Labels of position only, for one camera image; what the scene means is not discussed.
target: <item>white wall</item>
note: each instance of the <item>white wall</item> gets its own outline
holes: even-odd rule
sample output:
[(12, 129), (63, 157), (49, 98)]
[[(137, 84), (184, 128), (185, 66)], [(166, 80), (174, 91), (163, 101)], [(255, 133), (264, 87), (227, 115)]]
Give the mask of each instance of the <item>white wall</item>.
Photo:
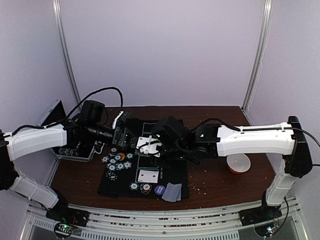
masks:
[(117, 86), (126, 106), (242, 105), (264, 2), (61, 0), (80, 96)]
[[(34, 124), (54, 99), (75, 105), (68, 82), (51, 0), (0, 1), (0, 129)], [(18, 159), (18, 170), (39, 182), (54, 157), (48, 151)], [(0, 191), (1, 239), (17, 239), (28, 202)]]
[[(252, 124), (273, 124), (296, 115), (320, 139), (320, 1), (275, 0), (262, 72), (249, 108)], [(313, 162), (320, 149), (308, 139)], [(274, 167), (279, 156), (269, 155)], [(320, 168), (297, 181), (296, 195), (312, 239), (320, 239)]]

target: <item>metal pole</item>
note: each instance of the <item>metal pole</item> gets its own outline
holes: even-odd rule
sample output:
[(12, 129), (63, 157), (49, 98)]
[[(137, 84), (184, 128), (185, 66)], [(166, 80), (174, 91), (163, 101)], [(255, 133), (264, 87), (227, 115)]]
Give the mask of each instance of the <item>metal pole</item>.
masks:
[(63, 20), (62, 20), (62, 15), (61, 15), (61, 9), (60, 9), (60, 0), (53, 0), (53, 11), (54, 11), (54, 17), (55, 17), (55, 21), (56, 21), (56, 26), (57, 26), (58, 32), (59, 32), (59, 38), (60, 38), (60, 43), (61, 43), (63, 60), (64, 60), (66, 72), (67, 72), (67, 75), (69, 78), (69, 82), (71, 85), (71, 90), (72, 90), (73, 96), (78, 104), (78, 103), (80, 103), (81, 98), (80, 98), (80, 94), (79, 94), (77, 84), (75, 81), (75, 76), (74, 76), (74, 72), (72, 70), (70, 56), (69, 56), (69, 52), (68, 52), (68, 48), (67, 48), (66, 36), (65, 36)]
[(250, 101), (253, 97), (254, 89), (256, 86), (256, 82), (258, 80), (259, 75), (259, 66), (261, 64), (262, 56), (266, 47), (266, 41), (268, 37), (268, 32), (270, 28), (270, 20), (271, 20), (271, 10), (272, 10), (273, 0), (265, 0), (264, 2), (264, 12), (262, 17), (262, 23), (261, 23), (261, 31), (260, 31), (260, 37), (258, 42), (258, 48), (255, 55), (255, 60), (253, 64), (253, 69), (251, 72), (250, 82), (248, 85), (248, 89), (246, 91), (242, 110), (246, 112), (248, 110)]

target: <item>card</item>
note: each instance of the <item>card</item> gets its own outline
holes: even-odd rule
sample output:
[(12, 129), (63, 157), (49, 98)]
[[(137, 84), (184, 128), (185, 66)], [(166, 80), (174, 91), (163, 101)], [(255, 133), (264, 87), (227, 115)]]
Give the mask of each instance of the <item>card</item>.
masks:
[(147, 170), (140, 170), (138, 182), (140, 183), (158, 183), (158, 171), (147, 171)]

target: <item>white plastic cup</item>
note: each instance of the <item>white plastic cup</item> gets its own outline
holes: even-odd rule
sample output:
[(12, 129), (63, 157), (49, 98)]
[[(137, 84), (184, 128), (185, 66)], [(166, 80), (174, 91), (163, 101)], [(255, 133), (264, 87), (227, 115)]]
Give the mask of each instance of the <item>white plastic cup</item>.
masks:
[(229, 170), (234, 174), (243, 174), (251, 167), (249, 157), (245, 154), (233, 154), (226, 157)]

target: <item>brown tabletop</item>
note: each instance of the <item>brown tabletop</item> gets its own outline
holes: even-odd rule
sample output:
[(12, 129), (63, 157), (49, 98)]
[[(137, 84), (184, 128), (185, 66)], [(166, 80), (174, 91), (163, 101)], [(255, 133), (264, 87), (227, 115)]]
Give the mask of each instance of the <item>brown tabletop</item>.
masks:
[[(132, 118), (160, 120), (167, 116), (183, 119), (184, 125), (193, 128), (209, 117), (218, 117), (236, 126), (249, 123), (238, 106), (145, 106), (130, 107)], [(108, 108), (109, 122), (119, 108)], [(109, 149), (105, 148), (102, 156)], [(87, 207), (168, 211), (212, 208), (260, 200), (272, 183), (275, 173), (265, 154), (248, 154), (249, 171), (237, 175), (228, 170), (226, 158), (206, 159), (200, 165), (188, 162), (189, 199), (166, 202), (162, 199), (144, 199), (119, 196), (111, 198), (98, 194), (105, 164), (101, 155), (89, 163), (61, 160), (51, 186), (62, 193), (71, 204)]]

